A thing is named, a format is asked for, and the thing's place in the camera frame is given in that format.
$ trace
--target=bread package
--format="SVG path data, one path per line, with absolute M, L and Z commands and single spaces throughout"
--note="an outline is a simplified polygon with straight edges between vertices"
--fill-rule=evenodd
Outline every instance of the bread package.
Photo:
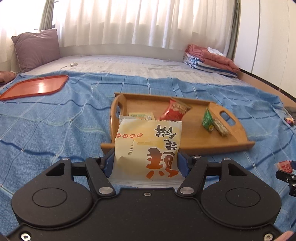
M 123 119 L 115 139 L 109 181 L 133 187 L 178 187 L 181 121 Z

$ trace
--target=orange plastic tray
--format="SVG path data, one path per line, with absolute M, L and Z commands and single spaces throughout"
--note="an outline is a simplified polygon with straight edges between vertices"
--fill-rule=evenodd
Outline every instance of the orange plastic tray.
M 54 75 L 35 78 L 16 83 L 0 95 L 0 100 L 11 100 L 38 95 L 50 95 L 60 91 L 66 81 L 67 75 Z

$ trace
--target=green snack packet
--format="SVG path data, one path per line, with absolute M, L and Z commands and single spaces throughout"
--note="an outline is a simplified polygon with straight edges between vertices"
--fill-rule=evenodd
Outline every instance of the green snack packet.
M 208 132 L 212 132 L 214 129 L 214 121 L 208 108 L 205 110 L 205 115 L 202 119 L 202 125 L 207 129 Z

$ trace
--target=wooden tray handle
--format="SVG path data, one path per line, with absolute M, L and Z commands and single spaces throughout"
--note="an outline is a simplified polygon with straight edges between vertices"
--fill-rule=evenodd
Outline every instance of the wooden tray handle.
M 116 116 L 118 106 L 120 108 L 120 115 L 126 115 L 127 103 L 123 94 L 117 95 L 115 97 L 110 109 L 110 134 L 112 143 L 115 142 L 116 134 L 119 128 L 119 122 Z
M 210 104 L 209 109 L 212 111 L 212 113 L 216 116 L 216 118 L 226 127 L 227 130 L 230 131 L 230 133 L 235 136 L 237 139 L 245 139 L 247 141 L 247 135 L 244 130 L 244 127 L 239 122 L 239 120 L 236 118 L 236 116 L 231 113 L 228 109 L 217 105 L 217 104 Z M 221 116 L 221 113 L 225 112 L 234 122 L 235 124 L 230 126 L 226 120 L 224 120 Z

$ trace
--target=red chinese characters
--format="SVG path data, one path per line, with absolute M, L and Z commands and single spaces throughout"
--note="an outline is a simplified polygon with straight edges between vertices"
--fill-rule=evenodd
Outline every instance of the red chinese characters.
M 164 162 L 166 164 L 165 170 L 169 173 L 168 177 L 173 177 L 177 175 L 179 172 L 176 170 L 171 169 L 173 159 L 175 157 L 175 154 L 173 152 L 164 152 L 163 154 L 157 149 L 156 147 L 148 149 L 149 154 L 147 156 L 150 156 L 151 158 L 147 158 L 148 161 L 150 161 L 150 164 L 147 164 L 146 168 L 152 169 L 147 175 L 147 178 L 152 178 L 154 175 L 153 170 L 161 169 L 163 168 L 163 164 L 160 164 L 162 162 L 162 156 L 165 154 Z M 164 176 L 164 173 L 162 171 L 158 172 L 160 176 Z

